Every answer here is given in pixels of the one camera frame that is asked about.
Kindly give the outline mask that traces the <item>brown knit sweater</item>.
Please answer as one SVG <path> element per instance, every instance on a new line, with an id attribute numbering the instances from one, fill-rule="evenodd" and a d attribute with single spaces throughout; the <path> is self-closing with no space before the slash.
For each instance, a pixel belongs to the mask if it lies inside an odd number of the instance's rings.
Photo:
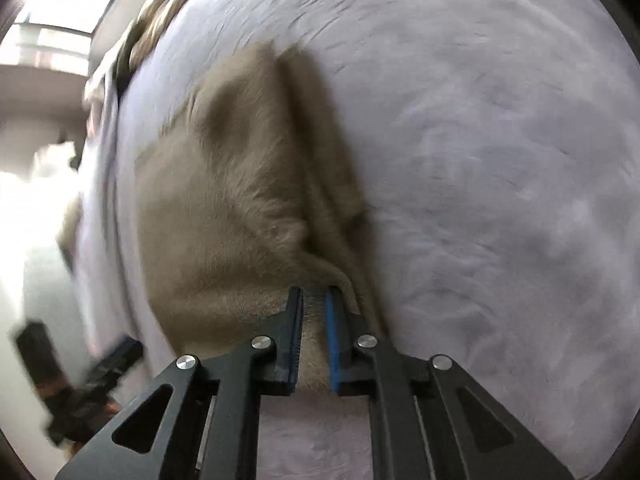
<path id="1" fill-rule="evenodd" d="M 311 300 L 300 388 L 329 385 L 326 288 L 384 332 L 356 248 L 366 201 L 308 52 L 258 44 L 212 66 L 139 155 L 136 204 L 145 297 L 173 352 L 220 356 L 294 286 Z"/>

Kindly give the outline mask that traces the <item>white pillow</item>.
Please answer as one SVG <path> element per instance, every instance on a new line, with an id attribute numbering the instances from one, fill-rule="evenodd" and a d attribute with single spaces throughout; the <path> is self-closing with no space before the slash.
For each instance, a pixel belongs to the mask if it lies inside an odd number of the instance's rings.
<path id="1" fill-rule="evenodd" d="M 26 179 L 1 174 L 1 249 L 17 252 L 30 236 L 52 238 L 66 259 L 76 245 L 81 217 L 75 144 L 65 141 L 35 152 Z"/>

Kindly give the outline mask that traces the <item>lavender smooth blanket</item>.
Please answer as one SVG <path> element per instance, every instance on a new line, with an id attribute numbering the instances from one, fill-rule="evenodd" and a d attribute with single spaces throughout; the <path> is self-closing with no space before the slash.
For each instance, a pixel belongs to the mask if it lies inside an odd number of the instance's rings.
<path id="1" fill-rule="evenodd" d="M 145 297 L 132 156 L 119 151 L 116 53 L 88 81 L 89 136 L 79 167 L 75 282 L 88 350 L 99 358 L 121 336 L 143 344 L 142 362 L 116 388 L 125 404 L 175 357 Z"/>

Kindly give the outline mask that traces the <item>lavender embossed bed cover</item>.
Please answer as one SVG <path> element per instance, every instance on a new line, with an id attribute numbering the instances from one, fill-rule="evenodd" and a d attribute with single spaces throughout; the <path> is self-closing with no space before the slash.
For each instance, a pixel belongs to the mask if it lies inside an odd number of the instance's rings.
<path id="1" fill-rule="evenodd" d="M 639 65 L 598 0 L 190 0 L 119 112 L 145 148 L 209 64 L 302 44 L 403 352 L 457 360 L 581 479 L 639 407 Z"/>

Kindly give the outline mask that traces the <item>beige striped garment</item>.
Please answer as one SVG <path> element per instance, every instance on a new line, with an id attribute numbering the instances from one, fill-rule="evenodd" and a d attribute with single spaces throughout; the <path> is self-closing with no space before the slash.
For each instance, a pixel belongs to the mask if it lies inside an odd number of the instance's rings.
<path id="1" fill-rule="evenodd" d="M 113 75 L 119 96 L 143 61 L 154 51 L 168 26 L 189 0 L 145 0 L 116 51 Z"/>

